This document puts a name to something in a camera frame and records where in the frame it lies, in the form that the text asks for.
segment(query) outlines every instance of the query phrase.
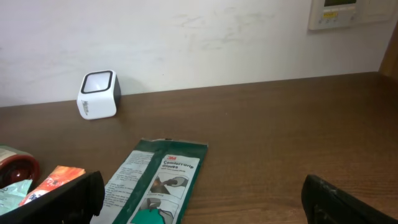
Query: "3m comfort grip gloves package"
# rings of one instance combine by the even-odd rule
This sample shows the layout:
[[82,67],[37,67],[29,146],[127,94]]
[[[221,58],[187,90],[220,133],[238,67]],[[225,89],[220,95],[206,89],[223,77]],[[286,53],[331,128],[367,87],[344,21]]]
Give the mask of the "3m comfort grip gloves package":
[[105,186],[91,224],[180,223],[207,144],[141,140]]

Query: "light blue packet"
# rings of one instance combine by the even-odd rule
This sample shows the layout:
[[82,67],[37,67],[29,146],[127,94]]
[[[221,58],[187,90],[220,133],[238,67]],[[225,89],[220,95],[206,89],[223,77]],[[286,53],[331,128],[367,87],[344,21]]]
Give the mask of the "light blue packet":
[[0,215],[16,209],[26,197],[31,184],[32,180],[23,180],[0,189]]

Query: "white cube device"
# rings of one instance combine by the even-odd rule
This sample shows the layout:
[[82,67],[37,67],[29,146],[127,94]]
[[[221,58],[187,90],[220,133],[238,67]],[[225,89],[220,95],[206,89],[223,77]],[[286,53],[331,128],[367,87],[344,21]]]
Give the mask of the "white cube device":
[[116,72],[107,70],[85,75],[76,102],[83,118],[107,118],[116,114],[120,97]]

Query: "orange snack packet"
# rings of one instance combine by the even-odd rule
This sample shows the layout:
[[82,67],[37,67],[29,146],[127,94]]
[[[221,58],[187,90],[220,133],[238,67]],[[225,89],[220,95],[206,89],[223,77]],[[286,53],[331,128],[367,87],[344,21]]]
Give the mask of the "orange snack packet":
[[25,205],[59,186],[83,175],[86,171],[76,167],[57,166],[55,170],[19,203]]

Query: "black object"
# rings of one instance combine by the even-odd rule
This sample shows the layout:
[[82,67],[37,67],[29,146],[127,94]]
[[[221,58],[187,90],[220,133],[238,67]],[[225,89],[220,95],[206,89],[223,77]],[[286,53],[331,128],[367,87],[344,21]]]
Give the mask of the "black object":
[[308,175],[301,192],[308,224],[398,224],[315,175]]
[[83,174],[49,193],[0,216],[0,223],[89,224],[105,197],[99,171]]

